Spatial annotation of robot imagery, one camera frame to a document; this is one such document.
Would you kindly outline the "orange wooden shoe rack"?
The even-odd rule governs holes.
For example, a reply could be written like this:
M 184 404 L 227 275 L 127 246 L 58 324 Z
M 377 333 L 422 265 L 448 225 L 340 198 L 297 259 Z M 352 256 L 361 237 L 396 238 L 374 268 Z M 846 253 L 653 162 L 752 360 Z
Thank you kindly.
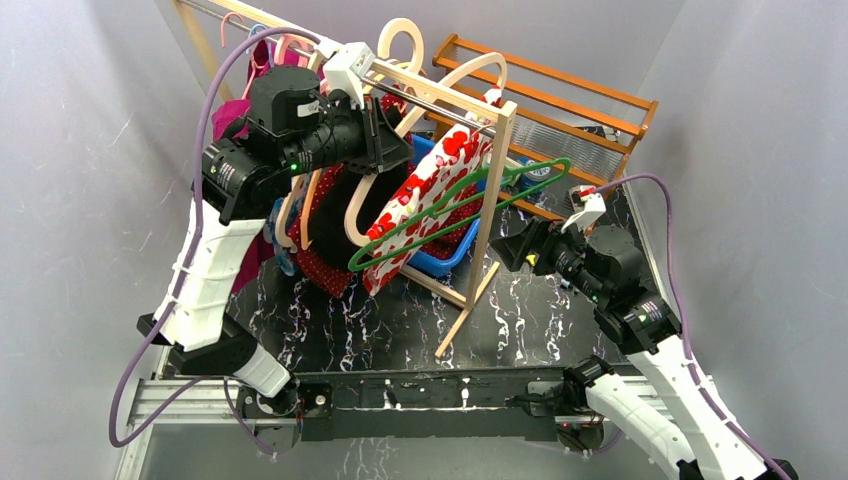
M 567 176 L 518 208 L 552 219 L 568 215 L 566 191 L 620 178 L 659 107 L 597 82 L 506 54 L 504 97 L 518 105 L 509 154 L 516 160 L 567 157 Z

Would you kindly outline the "black base frame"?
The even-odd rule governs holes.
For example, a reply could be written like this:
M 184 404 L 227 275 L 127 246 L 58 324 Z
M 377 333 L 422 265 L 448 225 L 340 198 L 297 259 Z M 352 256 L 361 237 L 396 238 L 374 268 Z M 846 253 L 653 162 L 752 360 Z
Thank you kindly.
M 300 373 L 296 400 L 277 411 L 247 386 L 236 388 L 241 419 L 291 427 L 294 438 L 518 437 L 556 442 L 579 454 L 620 439 L 610 419 L 577 404 L 561 366 Z

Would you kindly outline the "white red poppy garment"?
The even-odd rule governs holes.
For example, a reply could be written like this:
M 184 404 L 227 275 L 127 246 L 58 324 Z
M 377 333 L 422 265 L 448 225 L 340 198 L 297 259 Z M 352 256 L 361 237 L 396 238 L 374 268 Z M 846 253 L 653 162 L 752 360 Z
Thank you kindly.
M 486 166 L 491 159 L 492 143 L 491 138 L 473 133 L 464 125 L 451 127 L 418 162 L 388 201 L 366 232 L 367 237 L 370 240 L 380 238 L 409 217 L 429 208 L 461 178 Z M 377 247 L 374 254 L 385 255 L 438 231 L 449 214 L 438 219 L 425 218 L 417 226 L 406 229 Z

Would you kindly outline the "black garment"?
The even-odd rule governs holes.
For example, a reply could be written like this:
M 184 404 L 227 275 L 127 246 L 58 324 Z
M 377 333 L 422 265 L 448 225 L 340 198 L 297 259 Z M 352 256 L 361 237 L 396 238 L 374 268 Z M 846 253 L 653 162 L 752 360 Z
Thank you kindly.
M 360 233 L 366 233 L 378 219 L 381 211 L 408 177 L 408 162 L 390 171 L 378 174 L 358 210 L 356 225 Z M 345 166 L 337 171 L 330 182 L 329 191 L 322 197 L 314 213 L 309 216 L 308 232 L 310 249 L 330 267 L 349 273 L 350 258 L 359 249 L 352 243 L 344 228 L 344 218 L 350 200 L 362 176 L 349 171 Z

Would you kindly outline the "blue plastic bin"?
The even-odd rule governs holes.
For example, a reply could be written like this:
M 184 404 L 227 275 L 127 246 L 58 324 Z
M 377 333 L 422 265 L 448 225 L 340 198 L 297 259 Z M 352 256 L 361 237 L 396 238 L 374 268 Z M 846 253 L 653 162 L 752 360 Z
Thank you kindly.
M 415 150 L 415 156 L 410 161 L 410 173 L 413 170 L 412 166 L 417 165 L 429 153 L 435 142 L 428 138 L 412 134 L 411 143 Z M 484 179 L 479 181 L 475 186 L 467 187 L 462 194 L 462 198 L 471 196 L 471 194 L 482 193 L 485 191 L 485 187 L 486 181 Z M 464 213 L 457 214 L 457 211 L 451 212 L 448 226 L 479 213 L 482 208 L 482 199 L 478 199 L 475 202 L 463 207 Z M 408 261 L 408 265 L 434 278 L 441 278 L 448 275 L 465 258 L 474 244 L 479 226 L 480 219 L 478 217 L 473 222 L 450 232 L 448 235 L 444 235 L 425 244 L 412 256 Z

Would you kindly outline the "green velvet hanger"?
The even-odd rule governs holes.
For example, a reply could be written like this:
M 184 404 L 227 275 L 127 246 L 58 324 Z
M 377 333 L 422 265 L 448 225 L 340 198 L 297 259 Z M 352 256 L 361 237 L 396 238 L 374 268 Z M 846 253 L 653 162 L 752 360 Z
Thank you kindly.
M 570 158 L 559 157 L 559 158 L 555 158 L 553 160 L 548 160 L 548 161 L 544 161 L 544 162 L 541 162 L 541 163 L 535 163 L 533 165 L 524 165 L 524 166 L 510 167 L 510 168 L 505 167 L 504 170 L 503 170 L 503 174 L 506 177 L 508 177 L 509 179 L 512 179 L 513 177 L 520 177 L 524 173 L 528 173 L 528 172 L 538 170 L 538 169 L 542 169 L 542 168 L 551 168 L 553 170 L 557 170 L 558 173 L 553 178 L 542 181 L 541 183 L 529 188 L 528 190 L 522 191 L 517 195 L 511 196 L 506 200 L 501 200 L 499 203 L 497 203 L 495 205 L 495 209 L 502 209 L 504 207 L 507 207 L 509 205 L 512 205 L 512 204 L 518 202 L 519 200 L 523 200 L 524 198 L 526 198 L 529 195 L 535 194 L 535 193 L 543 190 L 545 187 L 547 187 L 547 186 L 553 184 L 554 182 L 560 180 L 561 178 L 563 178 L 569 172 L 571 165 L 572 165 L 572 163 L 571 163 Z M 352 272 L 358 272 L 358 271 L 364 270 L 366 268 L 369 268 L 373 265 L 376 265 L 378 263 L 386 262 L 386 261 L 388 261 L 392 258 L 395 258 L 399 255 L 403 255 L 403 254 L 405 254 L 405 253 L 407 253 L 407 252 L 409 252 L 413 249 L 416 249 L 416 248 L 420 247 L 421 245 L 426 244 L 426 243 L 428 243 L 428 242 L 430 242 L 430 241 L 432 241 L 436 238 L 439 238 L 439 237 L 441 237 L 445 234 L 453 232 L 456 229 L 458 229 L 458 228 L 460 228 L 464 225 L 467 225 L 467 224 L 473 222 L 476 219 L 479 219 L 482 216 L 481 213 L 477 213 L 475 215 L 472 215 L 472 216 L 462 220 L 461 222 L 457 222 L 453 226 L 449 226 L 449 227 L 443 228 L 442 230 L 435 231 L 432 234 L 425 235 L 420 240 L 417 240 L 413 243 L 410 243 L 409 245 L 400 247 L 400 248 L 393 250 L 392 252 L 389 252 L 385 255 L 377 256 L 376 254 L 374 254 L 374 250 L 377 247 L 381 246 L 383 243 L 387 242 L 388 240 L 390 240 L 394 236 L 398 235 L 399 233 L 402 233 L 406 229 L 417 226 L 425 218 L 438 219 L 440 216 L 447 215 L 447 214 L 451 213 L 452 211 L 454 211 L 454 210 L 456 210 L 456 209 L 458 209 L 462 206 L 465 206 L 466 204 L 468 204 L 468 203 L 470 203 L 474 200 L 483 198 L 485 196 L 485 192 L 477 193 L 474 196 L 469 197 L 468 199 L 460 201 L 460 202 L 455 203 L 455 204 L 451 204 L 451 205 L 448 204 L 448 201 L 453 199 L 465 187 L 467 187 L 468 185 L 471 185 L 471 184 L 475 184 L 482 177 L 487 176 L 490 170 L 491 170 L 490 167 L 481 167 L 477 171 L 461 178 L 456 184 L 454 184 L 451 188 L 449 188 L 444 193 L 444 196 L 442 198 L 435 201 L 429 208 L 422 210 L 421 212 L 409 217 L 405 222 L 400 223 L 399 225 L 396 225 L 393 229 L 389 230 L 385 235 L 381 236 L 378 239 L 372 240 L 369 243 L 367 243 L 365 246 L 361 247 L 351 257 L 351 259 L 348 263 L 348 269 Z

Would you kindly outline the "red polka dot skirt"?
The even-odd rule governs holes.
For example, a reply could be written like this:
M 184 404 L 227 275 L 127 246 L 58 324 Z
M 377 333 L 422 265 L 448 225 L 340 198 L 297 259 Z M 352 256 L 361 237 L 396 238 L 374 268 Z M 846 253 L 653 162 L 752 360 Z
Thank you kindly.
M 476 195 L 479 192 L 476 184 L 466 187 L 460 195 L 456 197 L 456 202 L 464 201 Z M 438 227 L 438 230 L 452 227 L 458 222 L 465 220 L 477 214 L 483 205 L 482 199 L 475 199 L 455 210 L 453 210 L 446 218 L 443 224 Z M 453 256 L 458 245 L 465 237 L 469 229 L 469 224 L 461 226 L 449 233 L 441 235 L 438 238 L 424 244 L 419 251 L 426 253 L 439 260 L 447 260 Z

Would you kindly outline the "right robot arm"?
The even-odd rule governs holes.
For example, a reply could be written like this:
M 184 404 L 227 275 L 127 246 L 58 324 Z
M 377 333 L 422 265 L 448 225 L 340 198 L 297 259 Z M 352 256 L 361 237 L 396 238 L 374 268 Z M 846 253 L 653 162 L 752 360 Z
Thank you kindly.
M 660 413 L 597 356 L 563 373 L 559 399 L 573 412 L 612 421 L 670 479 L 795 479 L 784 459 L 769 456 L 722 411 L 713 389 L 687 357 L 680 320 L 641 282 L 643 257 L 631 234 L 605 225 L 583 235 L 576 226 L 535 218 L 491 243 L 505 266 L 559 274 L 593 305 L 602 333 L 650 383 Z

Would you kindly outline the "wooden clothes rack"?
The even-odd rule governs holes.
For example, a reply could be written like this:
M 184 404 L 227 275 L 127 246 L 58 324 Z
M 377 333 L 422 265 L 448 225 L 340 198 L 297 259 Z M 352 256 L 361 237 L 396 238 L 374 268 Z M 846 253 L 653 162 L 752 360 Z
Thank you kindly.
M 209 16 L 217 15 L 216 11 L 205 10 L 207 5 L 216 5 L 223 8 L 227 12 L 233 12 L 244 20 L 249 20 L 253 23 L 260 23 L 266 27 L 287 27 L 294 30 L 302 30 L 305 33 L 292 33 L 297 38 L 306 41 L 307 34 L 316 36 L 319 40 L 311 41 L 313 43 L 324 42 L 329 44 L 328 48 L 336 50 L 343 47 L 339 42 L 330 39 L 329 37 L 317 34 L 310 30 L 304 30 L 300 26 L 293 24 L 282 18 L 276 17 L 268 12 L 265 12 L 257 7 L 251 6 L 241 1 L 172 1 L 177 13 L 185 27 L 189 37 L 201 57 L 204 67 L 210 76 L 214 76 L 212 68 L 219 66 L 214 57 L 212 47 L 204 33 L 201 31 L 197 18 L 194 14 L 187 13 L 187 8 L 192 8 Z M 420 75 L 421 64 L 423 62 L 423 53 L 419 50 L 423 48 L 423 40 L 418 27 L 409 19 L 398 18 L 389 21 L 385 26 L 385 35 L 381 33 L 380 42 L 378 42 L 377 58 L 369 65 L 365 74 L 355 77 L 353 86 L 365 85 L 366 93 L 372 88 L 377 88 L 384 92 L 395 92 L 391 85 L 381 82 L 383 78 L 397 80 L 401 85 L 411 88 L 412 93 L 405 90 L 397 90 L 394 93 L 398 97 L 406 99 L 408 103 L 414 104 L 415 108 L 406 117 L 396 129 L 397 133 L 405 136 L 412 126 L 423 116 L 423 111 L 431 113 L 439 113 L 445 117 L 454 115 L 453 112 L 442 109 L 436 102 L 441 101 L 458 108 L 473 112 L 480 118 L 490 120 L 492 123 L 488 125 L 477 124 L 474 122 L 466 122 L 466 119 L 461 116 L 454 115 L 453 120 L 459 124 L 462 122 L 468 123 L 469 128 L 482 128 L 480 134 L 486 133 L 486 129 L 490 129 L 487 135 L 493 138 L 491 150 L 491 158 L 489 162 L 489 170 L 477 173 L 487 173 L 487 185 L 484 191 L 483 207 L 481 211 L 481 223 L 476 236 L 475 249 L 472 259 L 471 275 L 469 280 L 469 290 L 467 294 L 461 295 L 457 291 L 449 289 L 447 286 L 438 283 L 436 280 L 426 276 L 425 274 L 413 269 L 412 267 L 403 266 L 400 270 L 404 276 L 415 281 L 421 286 L 428 288 L 434 295 L 438 295 L 449 301 L 457 307 L 461 307 L 461 312 L 457 320 L 446 334 L 440 346 L 436 349 L 435 357 L 443 358 L 446 350 L 451 345 L 454 337 L 459 332 L 465 320 L 474 310 L 480 296 L 485 292 L 492 278 L 494 277 L 500 263 L 495 262 L 493 266 L 481 277 L 481 269 L 483 265 L 484 254 L 487 250 L 489 242 L 489 234 L 491 233 L 491 225 L 495 217 L 495 212 L 498 208 L 503 208 L 507 204 L 498 207 L 500 201 L 501 177 L 505 173 L 505 164 L 507 161 L 507 151 L 511 142 L 512 125 L 517 112 L 517 105 L 514 102 L 506 101 L 501 108 L 496 108 L 481 100 L 473 98 L 467 94 L 460 93 L 451 87 L 460 79 L 465 78 L 471 73 L 487 66 L 496 64 L 500 68 L 500 76 L 497 78 L 499 88 L 504 88 L 506 85 L 507 62 L 502 54 L 493 52 L 479 56 L 472 61 L 461 64 L 456 67 L 448 76 L 436 82 Z M 407 67 L 402 67 L 400 63 L 393 64 L 384 58 L 389 54 L 391 42 L 397 34 L 409 36 L 413 42 L 413 56 L 410 64 Z M 356 226 L 356 217 L 358 215 L 361 204 L 364 202 L 368 192 L 373 187 L 376 175 L 365 176 L 360 181 L 357 190 L 354 192 L 350 203 L 348 204 L 344 227 L 348 239 L 360 246 L 366 246 L 369 238 L 359 231 Z

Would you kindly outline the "cream wooden hanger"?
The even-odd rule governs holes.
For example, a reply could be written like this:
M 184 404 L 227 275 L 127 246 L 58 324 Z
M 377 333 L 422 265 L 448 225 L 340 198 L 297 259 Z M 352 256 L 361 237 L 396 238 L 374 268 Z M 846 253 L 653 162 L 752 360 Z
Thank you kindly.
M 388 61 L 392 41 L 399 34 L 408 36 L 412 41 L 412 58 L 410 64 L 406 67 Z M 497 107 L 486 100 L 461 93 L 455 90 L 453 86 L 478 70 L 495 65 L 500 70 L 496 77 L 496 85 L 499 89 L 503 89 L 507 83 L 508 70 L 505 57 L 499 52 L 483 54 L 453 68 L 439 81 L 433 81 L 420 74 L 423 60 L 424 41 L 418 26 L 407 18 L 392 19 L 383 27 L 379 36 L 377 58 L 370 68 L 375 76 L 373 78 L 365 77 L 363 83 L 381 89 L 386 93 L 392 92 L 388 84 L 378 80 L 382 76 L 397 80 L 402 85 L 412 89 L 410 93 L 404 90 L 393 90 L 394 94 L 414 106 L 396 128 L 396 131 L 404 136 L 426 111 L 438 113 L 445 117 L 449 116 L 451 112 L 444 109 L 443 105 L 451 105 L 475 115 L 474 120 L 458 116 L 454 119 L 454 122 L 466 124 L 472 129 L 479 129 L 481 134 L 493 139 L 489 162 L 491 170 L 488 173 L 482 210 L 483 220 L 489 222 L 494 217 L 495 205 L 499 198 L 501 174 L 505 168 L 506 150 L 511 139 L 511 127 L 517 115 L 517 104 L 510 100 L 504 100 L 502 105 Z

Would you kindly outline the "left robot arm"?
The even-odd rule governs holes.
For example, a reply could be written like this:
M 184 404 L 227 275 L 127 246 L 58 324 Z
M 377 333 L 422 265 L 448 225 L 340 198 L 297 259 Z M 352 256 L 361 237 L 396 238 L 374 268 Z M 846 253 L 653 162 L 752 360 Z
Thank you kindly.
M 414 155 L 377 100 L 363 109 L 342 91 L 323 95 L 305 68 L 271 68 L 250 88 L 250 106 L 200 155 L 201 193 L 166 298 L 137 322 L 171 349 L 186 375 L 229 376 L 252 388 L 275 416 L 294 411 L 295 376 L 226 312 L 250 244 L 295 177 L 341 166 L 356 174 L 392 171 Z

